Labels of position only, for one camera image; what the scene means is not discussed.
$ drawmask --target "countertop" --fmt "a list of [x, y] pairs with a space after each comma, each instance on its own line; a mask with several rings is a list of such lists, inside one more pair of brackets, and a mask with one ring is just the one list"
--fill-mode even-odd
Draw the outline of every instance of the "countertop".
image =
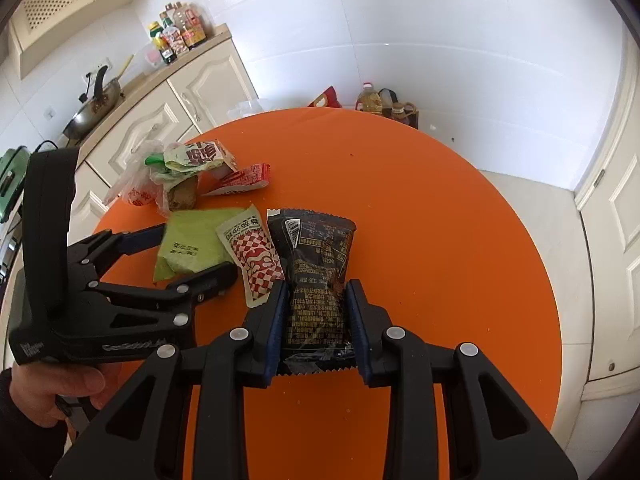
[[223, 41], [230, 39], [231, 32], [229, 32], [226, 23], [217, 25], [213, 37], [209, 38], [201, 46], [190, 50], [188, 54], [179, 57], [176, 61], [171, 63], [171, 65], [161, 68], [160, 70], [156, 70], [148, 76], [137, 77], [128, 83], [122, 89], [122, 92], [125, 95], [124, 99], [121, 99], [116, 107], [108, 113], [108, 115], [82, 140], [80, 144], [78, 144], [80, 147], [78, 166], [84, 162], [92, 149], [98, 145], [98, 142], [100, 142], [102, 138], [109, 133], [116, 123], [121, 120], [121, 118], [123, 118], [136, 104], [142, 101], [149, 92], [169, 79], [174, 73], [178, 72], [178, 70], [196, 59], [198, 56], [201, 56]]

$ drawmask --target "white door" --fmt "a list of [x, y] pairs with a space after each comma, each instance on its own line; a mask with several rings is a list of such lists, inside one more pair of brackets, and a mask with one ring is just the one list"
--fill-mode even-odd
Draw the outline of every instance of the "white door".
[[582, 208], [595, 298], [589, 379], [640, 367], [640, 88], [604, 176]]
[[98, 143], [87, 162], [113, 186], [126, 168], [126, 160], [147, 139], [165, 145], [178, 141], [193, 126], [174, 92], [162, 83], [134, 106]]
[[76, 170], [76, 196], [71, 204], [71, 218], [67, 244], [74, 244], [87, 238], [93, 232], [100, 218], [107, 211], [102, 199], [109, 192], [107, 186], [85, 162]]
[[12, 24], [22, 50], [94, 0], [22, 0]]
[[257, 99], [231, 40], [178, 70], [169, 84], [201, 133], [228, 122], [226, 113], [239, 102]]

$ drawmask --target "black sleeve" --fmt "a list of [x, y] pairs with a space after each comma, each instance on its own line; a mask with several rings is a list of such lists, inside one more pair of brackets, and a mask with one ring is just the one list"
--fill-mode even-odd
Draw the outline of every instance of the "black sleeve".
[[44, 480], [62, 457], [66, 424], [41, 428], [31, 422], [9, 396], [11, 368], [0, 374], [0, 478]]

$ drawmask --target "red and white wrapper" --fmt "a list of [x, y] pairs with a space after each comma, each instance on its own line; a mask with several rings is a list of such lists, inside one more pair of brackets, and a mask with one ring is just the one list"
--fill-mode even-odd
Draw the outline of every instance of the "red and white wrapper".
[[284, 280], [280, 257], [255, 205], [220, 224], [220, 241], [242, 270], [246, 306], [263, 304], [275, 280]]
[[267, 163], [254, 164], [236, 171], [218, 182], [216, 189], [205, 193], [206, 196], [244, 193], [269, 185], [271, 167]]

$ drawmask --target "green appliance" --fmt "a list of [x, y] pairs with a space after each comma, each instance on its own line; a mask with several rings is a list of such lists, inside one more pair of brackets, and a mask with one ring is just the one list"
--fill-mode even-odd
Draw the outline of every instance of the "green appliance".
[[0, 224], [7, 221], [22, 193], [30, 155], [26, 146], [18, 146], [0, 158]]

